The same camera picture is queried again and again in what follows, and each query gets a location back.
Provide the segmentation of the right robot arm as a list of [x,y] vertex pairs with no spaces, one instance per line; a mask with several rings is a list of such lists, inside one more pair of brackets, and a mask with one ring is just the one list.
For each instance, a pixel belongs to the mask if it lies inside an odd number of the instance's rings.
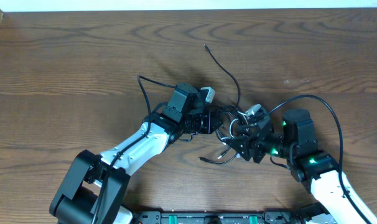
[[261,109],[249,115],[237,136],[225,142],[246,161],[259,163],[266,154],[286,160],[291,176],[317,200],[297,212],[303,222],[324,213],[335,223],[377,223],[376,215],[353,190],[341,163],[319,148],[310,113],[287,110],[282,128],[282,134],[275,133],[266,110]]

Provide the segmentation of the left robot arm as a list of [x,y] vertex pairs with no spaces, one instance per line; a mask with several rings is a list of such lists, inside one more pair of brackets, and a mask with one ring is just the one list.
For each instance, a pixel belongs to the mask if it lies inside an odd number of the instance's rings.
[[133,213],[123,206],[123,198],[131,176],[181,135],[211,134],[220,127],[221,119],[207,108],[214,96],[210,87],[179,83],[162,112],[150,112],[122,143],[100,154],[80,152],[49,213],[59,223],[130,223]]

